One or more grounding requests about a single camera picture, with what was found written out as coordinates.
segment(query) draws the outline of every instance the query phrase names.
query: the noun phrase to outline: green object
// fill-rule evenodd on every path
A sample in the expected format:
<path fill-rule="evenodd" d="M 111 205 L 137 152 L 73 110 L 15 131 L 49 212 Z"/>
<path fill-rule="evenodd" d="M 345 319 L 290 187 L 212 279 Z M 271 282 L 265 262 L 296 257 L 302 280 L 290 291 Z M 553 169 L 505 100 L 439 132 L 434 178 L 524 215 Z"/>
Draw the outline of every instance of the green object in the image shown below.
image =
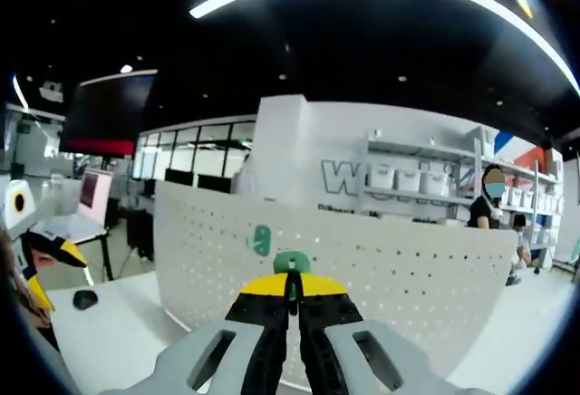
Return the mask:
<path fill-rule="evenodd" d="M 310 260 L 302 252 L 283 252 L 274 259 L 274 273 L 310 273 Z"/>
<path fill-rule="evenodd" d="M 272 243 L 272 231 L 268 226 L 259 225 L 254 230 L 254 241 L 246 245 L 253 249 L 260 256 L 268 256 L 270 254 L 270 246 Z"/>
<path fill-rule="evenodd" d="M 580 257 L 580 238 L 578 238 L 578 241 L 576 241 L 576 248 L 574 249 L 574 253 L 570 258 L 570 263 L 574 264 L 578 260 L 578 257 Z"/>

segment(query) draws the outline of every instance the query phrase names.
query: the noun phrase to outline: white desk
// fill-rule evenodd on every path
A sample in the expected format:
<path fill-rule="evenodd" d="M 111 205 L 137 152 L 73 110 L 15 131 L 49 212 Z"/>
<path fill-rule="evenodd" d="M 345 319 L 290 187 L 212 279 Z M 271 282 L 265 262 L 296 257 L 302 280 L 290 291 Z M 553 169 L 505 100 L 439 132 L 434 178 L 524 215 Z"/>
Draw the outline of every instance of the white desk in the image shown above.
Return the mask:
<path fill-rule="evenodd" d="M 91 241 L 101 241 L 102 262 L 105 267 L 107 279 L 113 280 L 111 259 L 109 257 L 109 244 L 107 243 L 107 229 L 96 221 L 83 217 L 80 214 L 69 216 L 54 216 L 37 222 L 32 229 L 33 232 L 48 231 L 54 235 L 61 236 L 80 246 Z"/>
<path fill-rule="evenodd" d="M 547 272 L 535 276 L 526 270 L 520 276 L 522 284 L 505 289 L 485 330 L 449 376 L 452 383 L 508 393 L 549 344 L 574 285 Z M 74 289 L 49 292 L 64 361 L 84 395 L 144 379 L 157 355 L 186 334 L 163 312 L 154 273 L 92 289 L 99 303 L 82 312 L 73 308 Z"/>

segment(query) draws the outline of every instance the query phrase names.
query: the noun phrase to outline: laptop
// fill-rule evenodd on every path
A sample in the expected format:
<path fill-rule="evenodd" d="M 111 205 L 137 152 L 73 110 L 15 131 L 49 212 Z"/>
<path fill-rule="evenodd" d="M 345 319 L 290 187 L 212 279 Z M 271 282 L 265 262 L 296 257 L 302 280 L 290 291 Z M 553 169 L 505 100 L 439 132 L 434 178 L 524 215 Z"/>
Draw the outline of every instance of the laptop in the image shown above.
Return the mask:
<path fill-rule="evenodd" d="M 104 235 L 112 176 L 109 171 L 86 169 L 82 175 L 76 212 L 69 216 L 41 220 L 34 225 L 33 230 L 42 229 L 76 244 Z"/>

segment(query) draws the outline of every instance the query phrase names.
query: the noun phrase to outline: blue face mask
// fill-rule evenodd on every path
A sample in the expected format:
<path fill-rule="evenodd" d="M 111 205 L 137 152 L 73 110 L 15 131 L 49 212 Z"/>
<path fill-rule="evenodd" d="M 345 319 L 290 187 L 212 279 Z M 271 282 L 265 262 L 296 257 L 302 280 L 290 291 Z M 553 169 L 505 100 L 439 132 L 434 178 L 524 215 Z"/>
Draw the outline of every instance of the blue face mask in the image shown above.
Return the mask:
<path fill-rule="evenodd" d="M 486 191 L 491 198 L 501 198 L 502 194 L 504 194 L 504 189 L 506 189 L 506 184 L 502 184 L 501 182 L 497 184 L 486 184 Z"/>

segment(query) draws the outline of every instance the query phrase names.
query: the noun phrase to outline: person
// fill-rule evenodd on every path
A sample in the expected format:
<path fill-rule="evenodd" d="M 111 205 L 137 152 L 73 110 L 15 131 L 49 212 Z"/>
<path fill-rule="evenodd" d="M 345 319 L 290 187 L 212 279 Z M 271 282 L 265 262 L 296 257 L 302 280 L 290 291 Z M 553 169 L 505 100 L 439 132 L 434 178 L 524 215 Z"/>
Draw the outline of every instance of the person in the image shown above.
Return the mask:
<path fill-rule="evenodd" d="M 5 260 L 7 277 L 14 288 L 14 298 L 20 306 L 24 317 L 28 318 L 29 322 L 40 332 L 46 341 L 59 351 L 50 314 L 30 294 L 20 275 L 16 272 L 12 244 L 10 243 L 8 234 L 2 227 L 0 227 L 0 257 L 3 257 Z"/>
<path fill-rule="evenodd" d="M 500 166 L 489 165 L 481 178 L 481 196 L 469 207 L 468 227 L 499 229 L 503 211 L 499 201 L 506 188 L 506 178 Z"/>
<path fill-rule="evenodd" d="M 519 239 L 517 241 L 516 253 L 512 259 L 512 272 L 532 266 L 532 255 L 529 250 L 529 243 L 524 237 L 524 229 L 526 228 L 526 216 L 524 214 L 516 214 L 514 216 L 513 228 L 517 232 Z"/>

